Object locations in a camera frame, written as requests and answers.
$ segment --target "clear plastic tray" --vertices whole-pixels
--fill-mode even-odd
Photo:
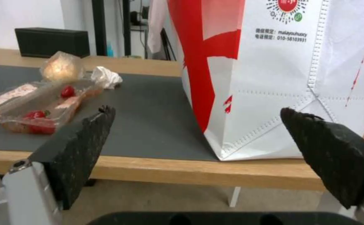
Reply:
[[[75,89],[75,96],[62,98],[61,91],[67,85]],[[0,124],[17,133],[50,134],[73,118],[83,99],[101,91],[101,87],[87,79],[45,83],[30,94],[1,105]],[[50,114],[45,118],[26,118],[26,114],[37,110],[49,111]],[[36,127],[44,132],[36,132]]]
[[[0,106],[18,97],[22,97],[33,91],[36,91],[43,85],[44,84],[41,82],[31,82],[19,85],[17,87],[8,88],[4,92],[0,93]]]

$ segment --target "black box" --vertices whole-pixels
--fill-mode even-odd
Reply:
[[[87,31],[50,28],[16,28],[19,51],[23,57],[49,58],[62,51],[81,58],[90,55]]]

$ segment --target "strawberry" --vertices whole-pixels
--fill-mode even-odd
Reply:
[[[50,114],[50,111],[48,111],[48,110],[45,110],[45,111],[36,110],[36,111],[30,111],[30,112],[28,112],[24,116],[24,118],[27,118],[27,119],[45,118],[49,114]]]
[[[75,96],[75,89],[71,85],[65,86],[61,91],[61,97],[69,98]]]
[[[46,118],[46,116],[50,115],[50,111],[45,110],[37,110],[37,111],[30,111],[26,114],[23,118],[33,120],[35,118]],[[55,132],[56,128],[54,122],[48,120],[50,127],[42,127],[38,125],[28,125],[29,131],[33,134],[52,134]]]

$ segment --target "black mat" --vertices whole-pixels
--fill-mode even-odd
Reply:
[[[103,104],[116,108],[102,155],[217,161],[201,133],[180,78],[121,74],[122,86],[84,102],[73,121]],[[0,66],[0,91],[39,81],[37,68]],[[15,134],[0,126],[0,150],[34,151],[45,135]]]

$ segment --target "white wall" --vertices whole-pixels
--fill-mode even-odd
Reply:
[[[149,0],[142,0],[143,6],[149,6],[149,3]],[[140,4],[140,0],[130,2],[130,10],[139,12]],[[104,7],[107,41],[112,45],[114,56],[122,57],[122,0],[104,0]],[[18,49],[14,29],[22,27],[87,30],[91,55],[96,55],[92,0],[0,0],[0,48]],[[169,17],[164,27],[175,51],[176,39]],[[142,54],[144,50],[138,34],[131,36],[132,54]]]
[[[61,8],[65,29],[86,30],[81,0],[61,0]]]
[[[64,28],[60,0],[0,0],[0,48],[18,49],[22,27]]]

